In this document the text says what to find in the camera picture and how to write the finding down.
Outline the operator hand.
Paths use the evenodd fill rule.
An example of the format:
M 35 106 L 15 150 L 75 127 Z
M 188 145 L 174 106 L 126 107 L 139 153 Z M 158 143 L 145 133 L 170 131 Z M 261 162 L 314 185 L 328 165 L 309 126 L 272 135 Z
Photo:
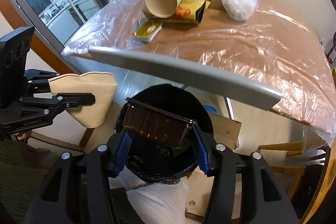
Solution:
M 15 133 L 15 134 L 12 134 L 11 136 L 14 136 L 15 139 L 17 139 L 18 141 L 27 141 L 30 139 L 31 135 L 32 135 L 32 131 L 29 130 L 25 132 Z

